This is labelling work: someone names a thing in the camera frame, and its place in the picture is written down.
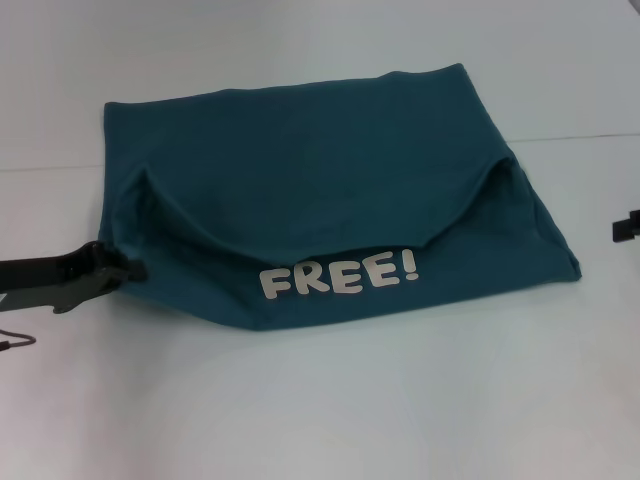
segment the teal cloth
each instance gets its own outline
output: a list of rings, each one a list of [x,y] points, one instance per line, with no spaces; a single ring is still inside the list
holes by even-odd
[[[150,274],[124,290],[220,324],[320,325],[580,278],[459,64],[108,103],[104,130],[100,239]]]

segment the white background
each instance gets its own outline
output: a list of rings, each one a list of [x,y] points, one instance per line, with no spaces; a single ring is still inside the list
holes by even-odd
[[[626,0],[3,2],[0,259],[95,238],[106,101],[462,62],[584,278],[270,333],[2,314],[38,343],[0,354],[0,478],[640,478],[639,46]]]

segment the white lettering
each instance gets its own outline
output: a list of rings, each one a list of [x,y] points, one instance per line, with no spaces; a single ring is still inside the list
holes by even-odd
[[[265,297],[273,300],[278,296],[278,292],[289,290],[291,284],[289,282],[274,282],[275,278],[287,278],[291,272],[287,268],[276,268],[275,270],[265,270],[260,272],[260,283]]]
[[[399,256],[402,259],[402,266],[404,267],[407,280],[418,280],[420,277],[416,272],[416,262],[413,257],[413,252],[409,249],[404,249],[396,253],[401,253]],[[354,284],[362,279],[362,275],[360,275],[360,273],[345,274],[345,271],[359,270],[362,266],[364,266],[364,269],[367,271],[373,287],[379,288],[397,285],[400,283],[399,277],[383,276],[397,271],[397,266],[393,263],[393,255],[394,253],[392,251],[372,255],[362,260],[362,265],[360,262],[355,261],[332,262],[329,264],[331,285],[320,280],[323,267],[318,262],[307,260],[296,263],[293,266],[293,279],[296,284],[296,290],[300,295],[309,295],[311,289],[317,290],[318,292],[328,292],[333,286],[335,293],[359,293],[364,287]],[[291,283],[283,280],[290,276],[291,270],[287,268],[276,268],[274,270],[260,272],[260,283],[262,284],[265,297],[273,300],[278,297],[278,292],[291,290]]]
[[[362,278],[359,273],[344,275],[345,270],[358,270],[359,262],[332,262],[329,264],[329,273],[331,274],[331,283],[333,291],[336,293],[358,293],[362,291],[362,285],[348,286],[348,283],[357,282]]]
[[[308,274],[304,273],[305,267],[311,268]],[[329,291],[329,285],[319,280],[320,275],[322,275],[322,266],[318,262],[301,262],[293,267],[293,277],[296,280],[296,288],[302,295],[309,294],[309,287],[313,287],[320,292]]]
[[[385,260],[391,257],[393,257],[393,252],[384,252],[362,260],[362,264],[371,279],[371,285],[374,287],[386,287],[387,285],[397,285],[400,283],[398,277],[382,277],[385,273],[396,271],[396,266],[393,263],[377,263],[378,260]]]

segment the white table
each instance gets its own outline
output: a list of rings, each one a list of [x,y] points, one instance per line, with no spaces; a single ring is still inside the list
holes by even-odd
[[[640,131],[623,0],[11,2],[0,259],[95,238],[107,100],[462,61],[510,140]],[[1,478],[639,478],[640,242],[610,229],[640,208],[640,137],[512,147],[581,282],[270,333],[118,294],[2,314],[38,343],[0,354]]]

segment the black cable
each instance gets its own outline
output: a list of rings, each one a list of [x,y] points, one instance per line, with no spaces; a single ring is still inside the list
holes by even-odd
[[[0,352],[2,352],[3,350],[9,350],[10,348],[26,347],[27,345],[33,345],[34,343],[36,343],[36,337],[32,337],[31,335],[25,335],[24,333],[8,332],[6,330],[0,329],[0,334],[6,335],[7,337],[24,338],[25,340],[24,342],[13,342],[13,343],[7,340],[4,340],[0,342]]]

